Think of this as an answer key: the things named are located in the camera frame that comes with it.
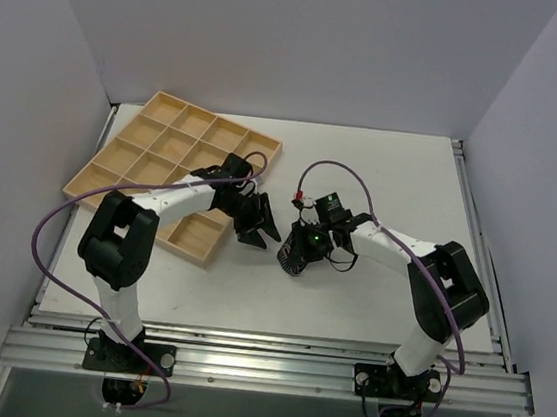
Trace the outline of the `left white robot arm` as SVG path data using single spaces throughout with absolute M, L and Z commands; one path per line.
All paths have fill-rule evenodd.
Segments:
M 145 329 L 137 282 L 147 269 L 158 229 L 188 215 L 221 211 L 233 220 L 237 239 L 264 249 L 265 236 L 279 242 L 269 195 L 245 187 L 257 176 L 245 157 L 230 153 L 221 165 L 191 171 L 170 188 L 129 196 L 108 192 L 78 243 L 77 254 L 92 276 L 103 316 L 99 337 L 119 371 L 140 365 Z

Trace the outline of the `navy striped underwear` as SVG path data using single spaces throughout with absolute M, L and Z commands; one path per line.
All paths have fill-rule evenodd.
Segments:
M 306 233 L 292 230 L 281 244 L 276 257 L 282 270 L 286 274 L 296 277 L 310 263 L 322 261 L 324 254 L 310 244 Z

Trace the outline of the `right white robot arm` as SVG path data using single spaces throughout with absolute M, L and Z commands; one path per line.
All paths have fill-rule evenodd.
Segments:
M 277 253 L 293 277 L 306 266 L 330 260 L 335 249 L 373 259 L 409 283 L 415 327 L 391 356 L 384 371 L 386 388 L 405 396 L 420 384 L 450 342 L 464 351 L 460 334 L 490 309 L 489 299 L 467 251 L 457 242 L 429 243 L 384 228 L 367 212 L 352 214 L 336 193 L 315 200 L 315 223 L 298 219 Z

